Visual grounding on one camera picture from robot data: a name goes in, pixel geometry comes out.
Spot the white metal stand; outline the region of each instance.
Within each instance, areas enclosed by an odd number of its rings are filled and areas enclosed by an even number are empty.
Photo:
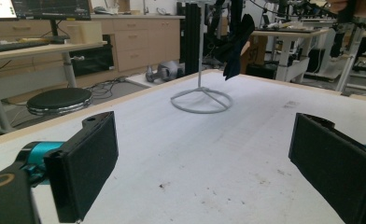
[[[218,113],[218,112],[222,112],[227,110],[228,108],[230,108],[232,106],[232,98],[223,92],[220,91],[213,91],[210,90],[207,87],[203,87],[201,86],[201,73],[202,73],[202,65],[203,65],[203,46],[204,46],[204,14],[205,14],[205,4],[212,4],[214,5],[216,3],[216,0],[177,0],[178,2],[184,2],[184,3],[193,3],[193,4],[197,4],[198,7],[201,8],[201,26],[200,26],[200,55],[199,55],[199,62],[198,62],[198,88],[193,89],[193,90],[188,90],[188,91],[182,91],[176,95],[174,95],[173,97],[171,97],[171,103],[172,105],[174,105],[176,108],[181,109],[183,111],[186,112],[190,112],[190,113],[197,113],[197,114],[213,114],[213,113]],[[210,109],[210,110],[201,110],[201,109],[192,109],[192,108],[186,108],[183,105],[180,105],[176,99],[187,95],[189,93],[192,92],[202,92],[204,93],[206,96],[208,96],[210,99],[212,99],[213,101],[216,101],[219,104],[219,108],[216,109]],[[216,96],[221,96],[224,100],[218,99]]]

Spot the black round stool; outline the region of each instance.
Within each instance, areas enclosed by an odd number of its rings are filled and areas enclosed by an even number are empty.
[[[87,107],[92,102],[90,91],[81,88],[63,88],[42,92],[26,103],[34,115],[62,115]]]

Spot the drawer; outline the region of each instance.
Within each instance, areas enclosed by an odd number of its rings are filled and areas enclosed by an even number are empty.
[[[49,21],[0,21],[0,36],[41,36],[51,31]]]
[[[148,65],[148,49],[133,49],[117,53],[119,71],[126,71]]]
[[[116,19],[113,20],[115,31],[120,30],[147,30],[148,21],[140,19]]]
[[[143,49],[148,47],[148,31],[119,31],[116,32],[116,51],[128,49]]]

